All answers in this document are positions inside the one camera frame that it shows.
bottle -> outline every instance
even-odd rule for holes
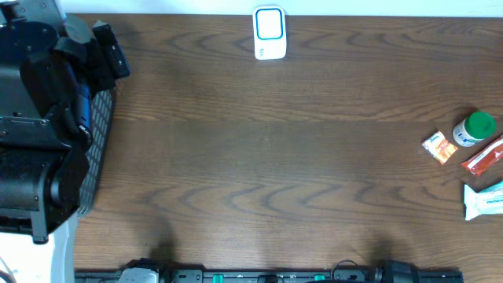
[[[469,147],[496,131],[496,121],[485,112],[475,112],[454,127],[453,137],[459,145]]]

white wall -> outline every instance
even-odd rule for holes
[[[503,0],[60,0],[67,13],[250,15],[277,4],[289,15],[503,17]]]

red packaging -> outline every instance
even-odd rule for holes
[[[475,176],[480,176],[489,166],[496,163],[503,156],[503,135],[488,145],[483,151],[477,153],[469,160],[463,162],[466,170]]]

snack packet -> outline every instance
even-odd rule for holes
[[[441,164],[444,164],[457,150],[457,147],[447,141],[440,131],[423,141],[422,145]]]
[[[465,220],[472,220],[479,215],[503,214],[503,182],[476,193],[464,184]]]
[[[489,166],[495,164],[503,156],[503,135],[488,145],[483,151],[477,153],[469,160],[463,162],[466,170],[475,176],[480,176]]]

green lid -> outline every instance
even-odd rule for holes
[[[496,131],[496,121],[485,112],[475,112],[466,119],[464,128],[472,137],[483,139]]]

